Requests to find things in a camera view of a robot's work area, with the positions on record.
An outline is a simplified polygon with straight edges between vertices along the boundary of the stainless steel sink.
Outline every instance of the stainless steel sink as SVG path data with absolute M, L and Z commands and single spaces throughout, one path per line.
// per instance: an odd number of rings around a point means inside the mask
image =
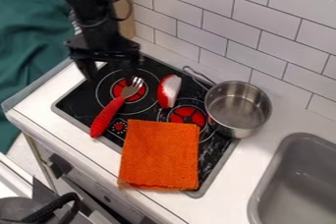
M 249 202 L 252 224 L 335 224 L 336 145 L 309 134 L 280 144 Z

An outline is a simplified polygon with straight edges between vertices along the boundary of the green fabric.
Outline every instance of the green fabric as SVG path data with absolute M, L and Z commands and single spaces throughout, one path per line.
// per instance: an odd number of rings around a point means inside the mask
M 69 11 L 64 0 L 0 0 L 0 103 L 67 57 Z M 0 152 L 18 134 L 0 109 Z

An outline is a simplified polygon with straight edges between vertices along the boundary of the tile wall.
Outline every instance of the tile wall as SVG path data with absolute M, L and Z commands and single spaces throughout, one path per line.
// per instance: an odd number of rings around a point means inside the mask
M 336 0 L 135 0 L 138 36 L 336 121 Z

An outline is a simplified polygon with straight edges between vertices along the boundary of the spatula handle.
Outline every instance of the spatula handle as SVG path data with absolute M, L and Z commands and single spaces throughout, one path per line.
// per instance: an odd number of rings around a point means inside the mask
M 93 120 L 89 134 L 92 138 L 98 138 L 110 125 L 114 115 L 118 112 L 119 108 L 123 106 L 125 99 L 122 96 L 114 98 L 107 104 L 105 108 L 100 111 L 98 116 Z

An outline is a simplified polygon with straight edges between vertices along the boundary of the black cable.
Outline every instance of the black cable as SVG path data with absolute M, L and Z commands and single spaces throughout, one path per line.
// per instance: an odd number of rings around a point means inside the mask
M 111 0 L 111 3 L 116 3 L 118 1 L 121 1 L 121 0 Z M 127 4 L 129 4 L 129 13 L 127 14 L 127 16 L 125 18 L 113 18 L 113 20 L 115 21 L 118 21 L 118 22 L 122 22 L 126 19 L 128 19 L 130 17 L 130 15 L 132 14 L 132 11 L 133 11 L 133 3 L 131 0 L 125 0 L 127 2 Z
M 62 208 L 66 203 L 73 201 L 74 204 L 72 208 L 62 217 L 59 224 L 68 224 L 76 216 L 80 210 L 81 200 L 75 193 L 68 193 L 63 196 L 56 198 L 54 201 L 43 206 L 41 209 L 37 210 L 35 213 L 22 219 L 24 223 L 35 223 L 41 219 L 50 216 L 56 209 Z

